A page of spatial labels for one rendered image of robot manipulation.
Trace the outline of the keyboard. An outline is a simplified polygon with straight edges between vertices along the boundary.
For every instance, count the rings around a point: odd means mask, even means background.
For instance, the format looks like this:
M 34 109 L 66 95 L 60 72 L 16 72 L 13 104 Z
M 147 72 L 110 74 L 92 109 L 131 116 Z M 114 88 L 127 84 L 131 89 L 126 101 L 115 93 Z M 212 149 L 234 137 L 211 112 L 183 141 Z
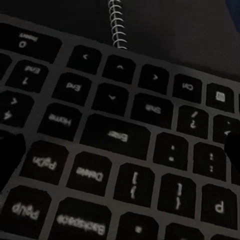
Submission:
M 0 13 L 18 133 L 0 240 L 240 240 L 240 81 Z

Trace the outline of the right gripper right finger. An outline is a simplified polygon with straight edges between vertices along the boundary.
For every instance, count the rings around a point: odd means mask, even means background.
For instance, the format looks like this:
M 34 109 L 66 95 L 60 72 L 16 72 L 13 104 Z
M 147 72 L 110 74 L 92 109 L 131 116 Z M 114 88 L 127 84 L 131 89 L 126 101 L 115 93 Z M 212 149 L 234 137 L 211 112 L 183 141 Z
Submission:
M 224 151 L 240 173 L 240 135 L 228 133 Z

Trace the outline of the notebook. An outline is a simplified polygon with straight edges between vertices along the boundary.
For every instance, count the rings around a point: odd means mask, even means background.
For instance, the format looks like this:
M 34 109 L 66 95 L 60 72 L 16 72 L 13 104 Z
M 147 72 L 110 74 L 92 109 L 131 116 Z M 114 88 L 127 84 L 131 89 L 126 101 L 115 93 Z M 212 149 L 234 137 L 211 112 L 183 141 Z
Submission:
M 240 32 L 225 0 L 109 0 L 117 48 L 240 82 Z

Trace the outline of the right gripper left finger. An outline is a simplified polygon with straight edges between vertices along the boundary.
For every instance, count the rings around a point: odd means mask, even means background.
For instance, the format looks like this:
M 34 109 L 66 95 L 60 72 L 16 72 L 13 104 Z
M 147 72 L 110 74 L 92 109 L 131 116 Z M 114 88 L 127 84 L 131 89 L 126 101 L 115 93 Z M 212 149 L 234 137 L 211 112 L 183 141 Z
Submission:
M 0 193 L 26 152 L 21 133 L 0 138 Z

